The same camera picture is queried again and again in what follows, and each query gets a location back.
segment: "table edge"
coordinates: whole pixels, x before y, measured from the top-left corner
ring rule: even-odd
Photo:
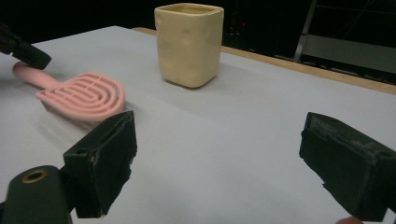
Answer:
[[[157,31],[149,29],[149,28],[145,28],[145,27],[135,27],[132,29],[137,32],[144,33],[147,35],[156,35],[157,34]],[[396,86],[395,85],[390,85],[390,84],[383,83],[383,82],[377,82],[377,81],[369,80],[369,79],[362,78],[362,77],[353,77],[350,75],[345,75],[345,74],[341,74],[341,73],[337,73],[337,72],[333,72],[333,71],[329,71],[329,70],[324,70],[321,68],[316,68],[313,66],[308,66],[308,65],[304,65],[304,64],[300,64],[300,63],[289,62],[289,61],[285,61],[285,60],[281,60],[281,59],[277,59],[277,58],[273,58],[273,57],[269,57],[269,56],[264,56],[264,55],[260,55],[260,54],[249,52],[249,51],[244,51],[241,49],[233,49],[233,48],[222,46],[221,51],[224,53],[229,53],[229,54],[236,55],[239,57],[244,57],[244,58],[248,58],[248,59],[251,59],[254,61],[258,61],[261,63],[269,63],[271,65],[275,65],[278,67],[283,67],[283,68],[287,68],[289,70],[302,72],[302,73],[305,73],[308,75],[312,75],[312,76],[316,76],[316,77],[323,77],[323,78],[327,78],[327,79],[363,87],[363,88],[374,90],[374,91],[381,91],[381,92],[396,95]]]

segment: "pink spatula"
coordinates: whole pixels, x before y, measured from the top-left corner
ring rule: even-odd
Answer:
[[[23,62],[15,63],[15,76],[44,89],[36,98],[64,116],[88,122],[102,121],[121,112],[125,93],[117,81],[97,74],[84,73],[59,82],[42,70]]]

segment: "white table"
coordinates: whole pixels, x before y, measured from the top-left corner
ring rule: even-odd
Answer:
[[[135,113],[131,179],[109,214],[74,223],[335,223],[348,213],[299,157],[308,112],[396,149],[396,96],[222,53],[197,90],[162,80],[153,35],[108,27],[36,44],[64,81],[94,71],[121,82]],[[87,130],[48,113],[0,55],[0,200],[8,182],[63,153]],[[388,212],[384,223],[395,215]]]

